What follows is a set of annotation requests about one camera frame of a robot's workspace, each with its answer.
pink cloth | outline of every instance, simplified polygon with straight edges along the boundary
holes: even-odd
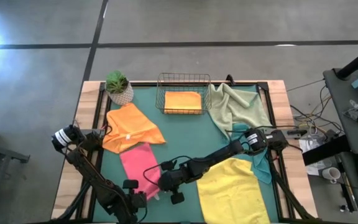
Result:
[[[150,183],[143,177],[144,170],[157,165],[157,160],[154,157],[150,144],[145,143],[141,146],[137,146],[121,153],[119,157],[121,158],[128,179],[139,181],[139,187],[135,189],[135,192],[145,192],[148,200],[160,191],[158,186]],[[151,169],[147,171],[145,175],[152,182],[157,183],[161,176],[160,168],[156,167]]]

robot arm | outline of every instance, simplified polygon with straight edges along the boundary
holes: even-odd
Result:
[[[84,136],[77,127],[70,125],[52,136],[52,144],[58,152],[65,155],[67,162],[80,172],[85,180],[85,186],[92,186],[96,199],[109,215],[114,214],[119,223],[137,222],[136,213],[138,208],[146,207],[146,195],[143,192],[134,193],[134,189],[138,188],[137,180],[124,181],[123,188],[129,189],[129,194],[125,194],[118,185],[105,179],[96,170],[85,154],[85,151],[91,148],[101,147],[100,138],[96,133],[92,132]],[[70,150],[69,144],[74,144],[76,147]],[[86,190],[81,190],[79,196],[83,197],[85,192]],[[78,201],[79,198],[76,197],[60,219],[70,218]]]
[[[185,198],[183,193],[178,192],[179,185],[183,183],[188,184],[202,178],[203,174],[213,165],[216,165],[217,163],[237,154],[248,154],[250,156],[254,156],[261,153],[266,148],[269,150],[282,151],[288,146],[286,137],[297,139],[306,133],[307,131],[302,129],[292,129],[286,131],[271,128],[249,129],[244,131],[241,136],[244,136],[247,139],[246,143],[249,145],[249,149],[244,149],[242,145],[245,143],[241,143],[240,138],[238,138],[231,141],[227,146],[204,158],[193,158],[187,160],[186,162],[182,162],[179,164],[178,169],[173,169],[176,162],[163,162],[161,167],[162,170],[165,170],[165,172],[158,180],[158,187],[160,190],[173,192],[173,195],[171,196],[172,204],[180,203],[184,201]],[[291,201],[294,205],[301,218],[315,220],[315,218],[301,206],[299,201],[292,194],[291,190],[284,183],[280,174],[276,171],[273,161],[269,161],[269,164],[272,170],[272,175],[284,191],[285,195],[288,197],[289,201]]]

white pot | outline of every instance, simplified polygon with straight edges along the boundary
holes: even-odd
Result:
[[[127,88],[122,93],[114,94],[107,91],[107,94],[111,100],[118,105],[125,105],[134,98],[134,90],[132,89],[131,83],[128,83]]]

yellow cloth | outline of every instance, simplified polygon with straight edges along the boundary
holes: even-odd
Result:
[[[201,113],[201,95],[193,91],[165,92],[165,113]]]
[[[215,223],[270,223],[251,162],[230,158],[197,180],[204,220]]]
[[[120,153],[138,142],[165,143],[159,128],[133,103],[109,111],[107,121],[111,132],[105,135],[103,147],[109,151]]]

potted plant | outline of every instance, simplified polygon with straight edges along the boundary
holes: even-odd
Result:
[[[134,91],[125,75],[115,70],[107,76],[105,89],[113,102],[124,105],[132,101]]]

